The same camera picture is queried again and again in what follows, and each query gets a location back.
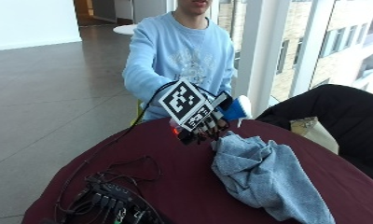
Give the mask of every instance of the crumpled towel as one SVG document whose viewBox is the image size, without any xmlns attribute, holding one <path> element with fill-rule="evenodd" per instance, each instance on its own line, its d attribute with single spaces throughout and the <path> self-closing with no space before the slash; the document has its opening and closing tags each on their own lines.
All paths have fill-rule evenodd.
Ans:
<svg viewBox="0 0 373 224">
<path fill-rule="evenodd" d="M 211 148 L 211 169 L 238 201 L 263 207 L 278 221 L 292 217 L 307 224 L 335 223 L 288 146 L 226 132 Z"/>
</svg>

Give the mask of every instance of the sweatshirt sleeve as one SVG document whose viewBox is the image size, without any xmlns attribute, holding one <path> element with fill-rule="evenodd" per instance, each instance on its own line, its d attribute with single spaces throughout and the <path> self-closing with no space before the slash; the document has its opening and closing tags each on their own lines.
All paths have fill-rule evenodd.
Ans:
<svg viewBox="0 0 373 224">
<path fill-rule="evenodd" d="M 157 29 L 148 20 L 140 22 L 134 29 L 129 45 L 129 55 L 122 70 L 124 87 L 145 103 L 150 100 L 155 90 L 171 80 L 159 76 L 153 70 L 157 55 L 155 39 Z M 155 97 L 151 105 L 158 105 Z"/>
<path fill-rule="evenodd" d="M 234 66 L 233 66 L 234 49 L 233 49 L 231 40 L 227 40 L 227 41 L 229 41 L 229 47 L 227 47 L 226 59 L 225 59 L 226 65 L 225 65 L 225 71 L 223 71 L 223 76 L 222 76 L 218 93 L 225 91 L 227 94 L 231 94 L 231 80 L 233 80 L 233 73 L 234 73 Z"/>
</svg>

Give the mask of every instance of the black chair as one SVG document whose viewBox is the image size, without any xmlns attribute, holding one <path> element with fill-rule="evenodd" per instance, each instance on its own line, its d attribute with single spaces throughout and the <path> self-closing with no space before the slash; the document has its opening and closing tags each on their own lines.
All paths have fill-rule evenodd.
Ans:
<svg viewBox="0 0 373 224">
<path fill-rule="evenodd" d="M 373 178 L 373 94 L 322 85 L 271 106 L 255 118 L 288 129 L 288 121 L 318 117 L 339 145 L 339 156 Z"/>
</svg>

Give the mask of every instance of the gray tile floor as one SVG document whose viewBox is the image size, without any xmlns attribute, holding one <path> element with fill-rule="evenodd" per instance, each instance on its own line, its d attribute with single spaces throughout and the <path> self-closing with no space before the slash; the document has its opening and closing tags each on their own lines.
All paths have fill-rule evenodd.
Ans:
<svg viewBox="0 0 373 224">
<path fill-rule="evenodd" d="M 80 28 L 82 42 L 0 51 L 0 224 L 20 223 L 58 169 L 129 126 L 129 36 Z"/>
</svg>

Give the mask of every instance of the white wall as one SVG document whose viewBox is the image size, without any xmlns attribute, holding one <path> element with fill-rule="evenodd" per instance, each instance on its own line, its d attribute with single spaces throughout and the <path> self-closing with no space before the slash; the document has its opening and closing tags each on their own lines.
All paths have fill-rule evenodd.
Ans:
<svg viewBox="0 0 373 224">
<path fill-rule="evenodd" d="M 72 0 L 0 0 L 0 50 L 76 41 Z"/>
</svg>

